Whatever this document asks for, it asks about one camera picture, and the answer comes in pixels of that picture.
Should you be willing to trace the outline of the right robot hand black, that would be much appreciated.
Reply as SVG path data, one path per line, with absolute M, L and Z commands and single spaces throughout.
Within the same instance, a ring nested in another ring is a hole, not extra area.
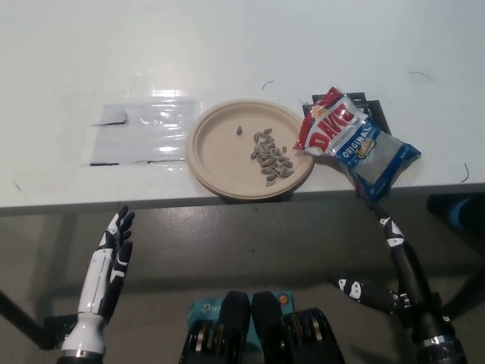
M 411 330 L 413 343 L 437 347 L 455 340 L 455 329 L 443 314 L 438 293 L 431 291 L 416 252 L 391 215 L 374 202 L 367 202 L 383 228 L 386 244 L 396 270 L 399 290 L 393 292 L 355 278 L 332 276 L 328 281 L 346 296 L 366 307 L 396 315 Z

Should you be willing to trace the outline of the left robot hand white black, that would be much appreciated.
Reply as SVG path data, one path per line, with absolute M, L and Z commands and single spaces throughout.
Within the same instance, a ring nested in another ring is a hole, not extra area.
M 106 227 L 89 263 L 79 313 L 100 315 L 107 322 L 113 316 L 133 251 L 129 239 L 134 217 L 135 212 L 122 206 Z

